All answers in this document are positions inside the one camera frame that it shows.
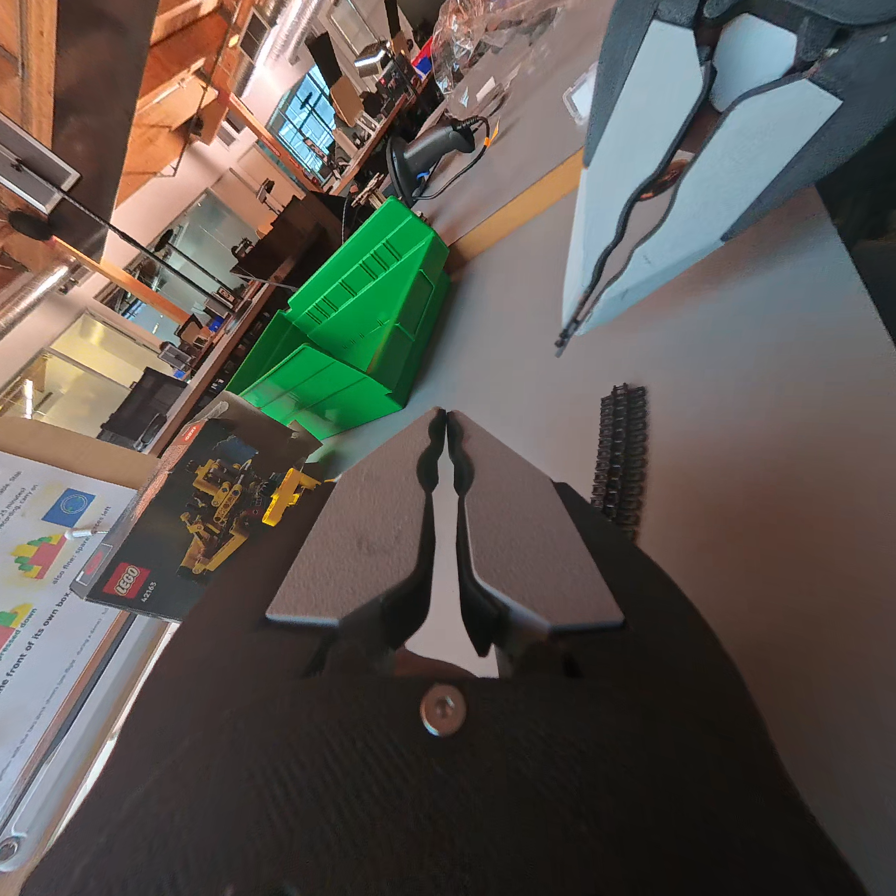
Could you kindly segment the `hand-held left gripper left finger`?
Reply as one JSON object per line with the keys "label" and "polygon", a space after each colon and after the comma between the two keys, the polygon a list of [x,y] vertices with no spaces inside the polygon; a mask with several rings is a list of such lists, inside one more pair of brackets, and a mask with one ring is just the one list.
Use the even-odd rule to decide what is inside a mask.
{"label": "hand-held left gripper left finger", "polygon": [[446,411],[430,409],[339,477],[266,611],[270,621],[352,640],[371,658],[420,629],[445,430]]}

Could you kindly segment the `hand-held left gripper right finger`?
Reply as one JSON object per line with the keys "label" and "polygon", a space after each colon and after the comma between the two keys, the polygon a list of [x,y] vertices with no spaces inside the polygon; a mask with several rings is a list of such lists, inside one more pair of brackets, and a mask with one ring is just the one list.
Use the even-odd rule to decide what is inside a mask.
{"label": "hand-held left gripper right finger", "polygon": [[480,656],[621,628],[624,615],[554,481],[460,411],[448,413],[462,620]]}

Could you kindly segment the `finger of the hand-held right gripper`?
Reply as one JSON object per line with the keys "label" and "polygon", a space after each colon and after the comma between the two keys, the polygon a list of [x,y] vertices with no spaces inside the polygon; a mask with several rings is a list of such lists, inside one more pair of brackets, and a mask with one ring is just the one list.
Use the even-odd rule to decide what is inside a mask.
{"label": "finger of the hand-held right gripper", "polygon": [[720,248],[841,104],[806,77],[736,102],[678,180],[662,220],[600,292],[580,333],[614,320]]}
{"label": "finger of the hand-held right gripper", "polygon": [[563,286],[565,350],[633,206],[671,161],[709,89],[696,17],[611,17],[596,69]]}

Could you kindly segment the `yellow black lego assembly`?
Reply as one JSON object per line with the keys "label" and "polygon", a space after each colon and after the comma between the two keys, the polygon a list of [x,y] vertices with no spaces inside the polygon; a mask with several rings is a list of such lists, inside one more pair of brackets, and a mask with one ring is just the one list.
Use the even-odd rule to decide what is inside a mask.
{"label": "yellow black lego assembly", "polygon": [[275,483],[275,487],[264,509],[262,521],[269,527],[280,524],[289,508],[297,505],[306,492],[316,490],[322,482],[301,468],[291,467]]}

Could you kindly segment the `black lego set box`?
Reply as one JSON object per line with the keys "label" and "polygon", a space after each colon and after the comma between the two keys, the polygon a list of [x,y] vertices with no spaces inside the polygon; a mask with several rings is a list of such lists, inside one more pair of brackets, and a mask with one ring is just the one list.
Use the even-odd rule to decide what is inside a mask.
{"label": "black lego set box", "polygon": [[231,558],[273,530],[262,516],[277,480],[291,467],[306,472],[321,447],[299,424],[276,422],[222,393],[161,455],[74,577],[73,593],[105,608],[183,622],[233,566]]}

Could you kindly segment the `small white plastic packet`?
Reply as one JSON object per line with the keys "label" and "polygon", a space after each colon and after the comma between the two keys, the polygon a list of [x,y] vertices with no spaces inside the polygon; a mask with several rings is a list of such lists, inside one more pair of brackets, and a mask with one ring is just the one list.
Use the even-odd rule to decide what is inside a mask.
{"label": "small white plastic packet", "polygon": [[579,128],[586,127],[588,124],[597,69],[598,63],[594,62],[573,82],[563,95],[566,110]]}

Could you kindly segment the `green plastic bin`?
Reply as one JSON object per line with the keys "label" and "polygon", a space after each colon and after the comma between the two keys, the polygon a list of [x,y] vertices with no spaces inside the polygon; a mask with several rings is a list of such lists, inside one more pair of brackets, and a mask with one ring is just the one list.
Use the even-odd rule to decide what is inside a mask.
{"label": "green plastic bin", "polygon": [[449,286],[449,249],[390,197],[297,290],[286,318],[405,403]]}
{"label": "green plastic bin", "polygon": [[297,423],[320,440],[402,409],[408,400],[412,339],[399,326],[346,357],[312,342],[278,311],[226,390],[284,425]]}

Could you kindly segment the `clear plastic bag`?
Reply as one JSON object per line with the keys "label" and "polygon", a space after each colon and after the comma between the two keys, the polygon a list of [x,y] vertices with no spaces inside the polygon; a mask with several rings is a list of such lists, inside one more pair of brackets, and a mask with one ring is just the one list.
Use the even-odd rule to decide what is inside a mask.
{"label": "clear plastic bag", "polygon": [[451,118],[485,116],[514,79],[548,53],[547,35],[564,1],[446,1],[435,21],[434,82]]}

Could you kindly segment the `black barcode scanner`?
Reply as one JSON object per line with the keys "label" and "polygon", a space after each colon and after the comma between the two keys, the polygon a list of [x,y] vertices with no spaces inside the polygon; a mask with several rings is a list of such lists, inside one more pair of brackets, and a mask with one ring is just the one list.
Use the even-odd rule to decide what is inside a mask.
{"label": "black barcode scanner", "polygon": [[[491,141],[489,118],[476,116],[466,119],[449,118],[407,141],[399,136],[387,141],[385,161],[388,177],[396,197],[409,209],[419,200],[429,200],[440,196],[448,186],[472,168],[487,151]],[[469,155],[478,149],[478,154],[456,174],[452,180],[427,195],[424,191],[427,177],[448,155],[460,153]]]}

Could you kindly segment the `brown cardboard board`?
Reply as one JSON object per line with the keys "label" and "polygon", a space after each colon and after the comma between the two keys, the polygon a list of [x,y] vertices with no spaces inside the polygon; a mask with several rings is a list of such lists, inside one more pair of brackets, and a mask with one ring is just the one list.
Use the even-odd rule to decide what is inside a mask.
{"label": "brown cardboard board", "polygon": [[1,419],[1,452],[135,490],[159,465],[151,455],[28,419]]}

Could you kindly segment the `printed instruction sheet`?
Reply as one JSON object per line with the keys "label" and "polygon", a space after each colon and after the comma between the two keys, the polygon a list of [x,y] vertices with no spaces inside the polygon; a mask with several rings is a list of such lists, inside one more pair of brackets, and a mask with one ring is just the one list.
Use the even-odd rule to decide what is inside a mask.
{"label": "printed instruction sheet", "polygon": [[136,491],[1,456],[1,806],[117,617],[71,584]]}

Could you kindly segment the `large window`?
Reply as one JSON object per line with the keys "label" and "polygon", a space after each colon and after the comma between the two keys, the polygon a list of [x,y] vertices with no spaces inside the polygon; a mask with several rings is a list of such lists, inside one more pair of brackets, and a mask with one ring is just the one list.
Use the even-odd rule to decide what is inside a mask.
{"label": "large window", "polygon": [[319,180],[329,176],[334,158],[335,112],[317,65],[284,95],[269,129],[306,173]]}

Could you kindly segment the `white document stand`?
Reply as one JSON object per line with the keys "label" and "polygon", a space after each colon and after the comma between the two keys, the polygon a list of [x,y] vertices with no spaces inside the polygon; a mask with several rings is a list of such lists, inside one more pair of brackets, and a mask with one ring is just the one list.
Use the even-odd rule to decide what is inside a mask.
{"label": "white document stand", "polygon": [[27,876],[73,814],[177,627],[140,615],[113,623],[2,808],[3,892]]}

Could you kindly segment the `hanging light panel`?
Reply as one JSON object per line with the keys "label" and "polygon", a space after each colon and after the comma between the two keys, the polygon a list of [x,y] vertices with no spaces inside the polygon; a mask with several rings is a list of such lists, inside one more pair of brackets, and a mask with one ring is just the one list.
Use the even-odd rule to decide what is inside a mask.
{"label": "hanging light panel", "polygon": [[1,115],[1,185],[29,206],[49,215],[81,179],[13,120]]}

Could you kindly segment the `silver air duct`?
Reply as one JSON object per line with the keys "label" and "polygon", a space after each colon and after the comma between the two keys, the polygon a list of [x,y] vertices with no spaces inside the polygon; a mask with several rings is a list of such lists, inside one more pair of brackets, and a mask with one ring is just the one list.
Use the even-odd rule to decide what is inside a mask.
{"label": "silver air duct", "polygon": [[83,264],[57,262],[39,273],[19,275],[2,289],[1,337],[51,342],[87,310]]}

